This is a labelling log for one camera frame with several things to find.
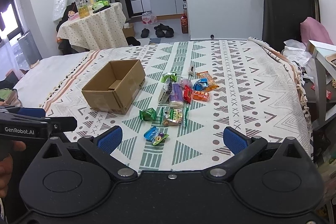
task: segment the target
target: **round table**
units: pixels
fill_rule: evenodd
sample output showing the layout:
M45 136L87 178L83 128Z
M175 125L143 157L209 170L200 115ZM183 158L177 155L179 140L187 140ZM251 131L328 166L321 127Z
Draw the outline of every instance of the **round table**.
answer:
M96 14L91 11L88 17L64 22L57 37L89 50L127 47L123 33L125 20L121 3L113 3L110 8Z

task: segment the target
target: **white curtain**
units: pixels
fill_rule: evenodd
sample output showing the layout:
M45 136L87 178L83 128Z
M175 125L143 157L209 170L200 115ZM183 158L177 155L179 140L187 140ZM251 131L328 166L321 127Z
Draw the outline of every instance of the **white curtain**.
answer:
M0 42L0 81L4 80L12 71L20 80L23 73L19 69L8 37L3 34L0 36L2 39Z

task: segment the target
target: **metal bolt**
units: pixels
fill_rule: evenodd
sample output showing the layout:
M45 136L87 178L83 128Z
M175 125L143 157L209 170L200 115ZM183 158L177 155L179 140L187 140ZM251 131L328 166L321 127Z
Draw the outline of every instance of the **metal bolt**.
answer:
M210 170L210 175L214 177L223 177L226 175L226 171L222 168L214 168Z
M131 168L121 168L120 170L118 170L118 175L122 177L130 177L133 174L134 170Z
M177 179L177 175L170 174L170 175L168 175L168 178L169 179Z

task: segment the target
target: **polka dot tablecloth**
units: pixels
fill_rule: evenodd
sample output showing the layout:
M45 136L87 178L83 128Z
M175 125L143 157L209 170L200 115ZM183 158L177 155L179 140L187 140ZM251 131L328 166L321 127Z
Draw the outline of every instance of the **polka dot tablecloth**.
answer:
M89 50L128 47L123 27L126 17L121 3L82 19L68 20L58 30L57 37Z
M140 59L146 81L125 115L94 111L82 93L83 86L109 60ZM186 127L163 127L158 105L166 72L188 76L192 63L198 72L209 71L219 88L209 102L193 100ZM145 122L139 110L154 108L158 117ZM231 126L248 137L260 135L269 142L288 136L310 149L305 117L288 72L251 41L193 41L125 47L92 52L46 101L47 116L74 116L78 127L66 132L75 142L85 135L98 136L114 125L123 140L112 156L134 170L198 170L222 163L233 153L223 143L223 130ZM153 146L143 137L156 126L169 137Z

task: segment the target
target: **patterned bedspread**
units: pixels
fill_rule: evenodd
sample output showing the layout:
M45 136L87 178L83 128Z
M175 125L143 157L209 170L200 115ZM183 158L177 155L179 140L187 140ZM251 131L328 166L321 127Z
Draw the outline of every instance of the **patterned bedspread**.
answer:
M81 89L103 65L117 59L140 59L146 82L126 115L94 111ZM161 128L169 137L152 146L143 134L152 126L161 127L159 118L141 121L139 110L152 107L160 113L162 74L187 75L190 62L196 71L208 70L220 88L211 92L210 102L192 101L187 127ZM43 107L47 116L76 117L77 129L66 133L71 141L121 126L123 140L112 155L139 171L203 169L227 160L232 153L222 140L226 126L270 142L293 136L310 151L293 81L283 65L251 41L177 42L90 52Z

